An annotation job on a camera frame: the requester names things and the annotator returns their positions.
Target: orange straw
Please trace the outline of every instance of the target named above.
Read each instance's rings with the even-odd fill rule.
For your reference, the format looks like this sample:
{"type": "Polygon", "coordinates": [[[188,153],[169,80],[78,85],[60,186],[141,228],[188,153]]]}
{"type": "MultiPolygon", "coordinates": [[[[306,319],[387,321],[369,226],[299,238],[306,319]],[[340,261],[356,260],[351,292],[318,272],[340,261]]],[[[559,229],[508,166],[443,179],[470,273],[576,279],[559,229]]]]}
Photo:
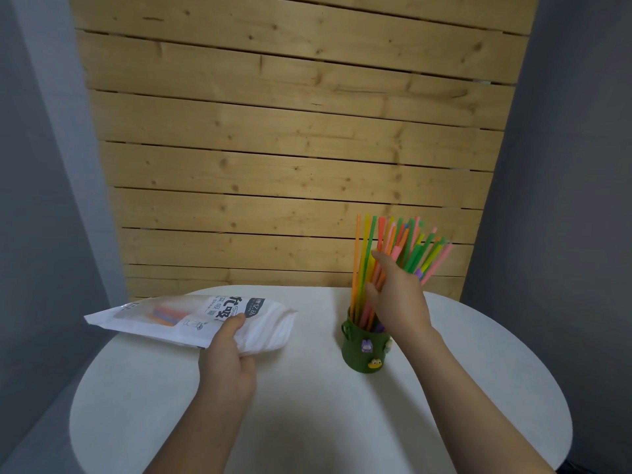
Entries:
{"type": "Polygon", "coordinates": [[[356,296],[358,295],[358,268],[359,268],[359,227],[360,227],[360,215],[356,218],[356,245],[355,252],[353,253],[353,278],[352,278],[352,303],[349,309],[349,316],[353,319],[355,312],[356,296]]]}

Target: white package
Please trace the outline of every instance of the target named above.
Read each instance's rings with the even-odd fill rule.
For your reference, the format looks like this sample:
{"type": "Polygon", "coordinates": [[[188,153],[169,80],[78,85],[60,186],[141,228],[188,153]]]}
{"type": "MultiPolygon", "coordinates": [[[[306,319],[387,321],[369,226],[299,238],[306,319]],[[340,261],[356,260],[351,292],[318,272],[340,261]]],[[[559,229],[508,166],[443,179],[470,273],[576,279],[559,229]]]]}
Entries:
{"type": "Polygon", "coordinates": [[[234,338],[240,354],[283,347],[296,311],[264,298],[239,296],[162,296],[84,316],[89,324],[187,346],[208,348],[226,319],[244,313],[246,321],[234,338]]]}

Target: green pencil holder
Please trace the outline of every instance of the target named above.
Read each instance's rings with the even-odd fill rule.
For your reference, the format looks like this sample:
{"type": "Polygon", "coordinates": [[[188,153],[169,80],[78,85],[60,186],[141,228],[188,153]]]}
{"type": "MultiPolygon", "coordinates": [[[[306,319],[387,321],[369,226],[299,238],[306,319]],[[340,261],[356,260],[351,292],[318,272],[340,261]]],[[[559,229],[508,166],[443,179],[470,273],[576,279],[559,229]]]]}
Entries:
{"type": "Polygon", "coordinates": [[[343,359],[347,366],[363,374],[373,374],[382,369],[386,353],[391,350],[391,335],[360,329],[348,317],[341,328],[344,335],[343,359]]]}

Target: tabletop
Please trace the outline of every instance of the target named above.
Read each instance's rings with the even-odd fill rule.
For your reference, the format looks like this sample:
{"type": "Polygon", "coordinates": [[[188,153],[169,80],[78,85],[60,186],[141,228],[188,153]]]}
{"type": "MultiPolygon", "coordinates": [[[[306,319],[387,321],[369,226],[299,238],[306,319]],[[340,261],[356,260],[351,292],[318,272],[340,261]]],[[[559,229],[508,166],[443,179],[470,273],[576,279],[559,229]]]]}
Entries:
{"type": "MultiPolygon", "coordinates": [[[[288,344],[257,356],[257,394],[226,473],[454,472],[423,390],[397,345],[375,374],[344,363],[348,288],[221,286],[298,310],[288,344]]],[[[566,400],[520,340],[459,302],[426,293],[432,325],[553,468],[571,446],[566,400]]],[[[198,350],[118,334],[83,375],[70,439],[87,474],[141,473],[193,398],[198,350]]]]}

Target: finger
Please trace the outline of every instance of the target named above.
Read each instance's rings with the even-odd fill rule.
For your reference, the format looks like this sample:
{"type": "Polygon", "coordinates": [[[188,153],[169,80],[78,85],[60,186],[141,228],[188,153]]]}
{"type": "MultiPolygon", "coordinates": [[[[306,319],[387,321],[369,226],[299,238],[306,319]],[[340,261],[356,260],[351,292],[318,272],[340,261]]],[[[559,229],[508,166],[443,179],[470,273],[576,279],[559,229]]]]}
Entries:
{"type": "Polygon", "coordinates": [[[377,289],[375,289],[375,286],[373,286],[373,284],[369,282],[364,285],[364,292],[367,296],[368,303],[371,304],[371,307],[373,309],[375,309],[375,307],[378,305],[380,293],[378,293],[377,289]]]}
{"type": "Polygon", "coordinates": [[[239,358],[241,364],[241,372],[252,374],[255,373],[255,358],[252,356],[244,356],[239,358]]]}
{"type": "Polygon", "coordinates": [[[224,324],[222,324],[222,327],[219,328],[219,331],[217,331],[215,336],[234,337],[237,330],[243,326],[245,321],[246,315],[244,313],[239,313],[237,316],[231,316],[224,321],[224,324]]]}
{"type": "Polygon", "coordinates": [[[392,258],[388,254],[381,253],[380,251],[377,251],[377,250],[371,251],[371,254],[373,254],[375,261],[380,263],[382,270],[386,273],[387,276],[393,270],[399,269],[399,266],[397,266],[397,263],[393,261],[392,258]]]}

